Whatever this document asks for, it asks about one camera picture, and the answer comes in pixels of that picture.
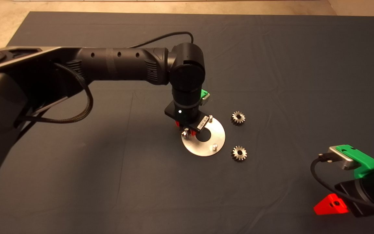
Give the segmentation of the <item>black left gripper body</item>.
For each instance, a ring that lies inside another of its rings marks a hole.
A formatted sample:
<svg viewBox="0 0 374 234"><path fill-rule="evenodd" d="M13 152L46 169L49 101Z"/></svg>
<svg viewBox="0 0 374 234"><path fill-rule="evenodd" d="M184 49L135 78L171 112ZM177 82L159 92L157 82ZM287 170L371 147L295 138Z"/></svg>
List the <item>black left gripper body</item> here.
<svg viewBox="0 0 374 234"><path fill-rule="evenodd" d="M201 132L209 121L209 115L202 112L200 105L191 108L183 108L172 101L164 110L171 119L177 121L180 127L188 128L195 132Z"/></svg>

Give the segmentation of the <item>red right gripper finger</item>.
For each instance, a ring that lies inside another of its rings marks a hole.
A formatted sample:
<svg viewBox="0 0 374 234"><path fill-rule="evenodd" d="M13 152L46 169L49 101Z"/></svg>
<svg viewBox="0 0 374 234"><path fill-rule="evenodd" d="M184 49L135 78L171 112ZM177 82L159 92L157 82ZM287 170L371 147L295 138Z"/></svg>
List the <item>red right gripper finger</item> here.
<svg viewBox="0 0 374 234"><path fill-rule="evenodd" d="M316 215L334 215L349 213L345 202L335 193L328 194L314 206Z"/></svg>

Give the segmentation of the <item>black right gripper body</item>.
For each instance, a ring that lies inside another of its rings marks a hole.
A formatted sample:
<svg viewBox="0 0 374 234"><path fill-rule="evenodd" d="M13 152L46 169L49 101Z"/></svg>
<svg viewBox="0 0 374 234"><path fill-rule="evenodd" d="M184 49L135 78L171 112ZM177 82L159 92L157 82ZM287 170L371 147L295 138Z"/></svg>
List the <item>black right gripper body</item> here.
<svg viewBox="0 0 374 234"><path fill-rule="evenodd" d="M352 198L374 203L374 173L361 179L340 182L334 188ZM344 198L343 201L355 217L374 216L374 209L369 206L354 203Z"/></svg>

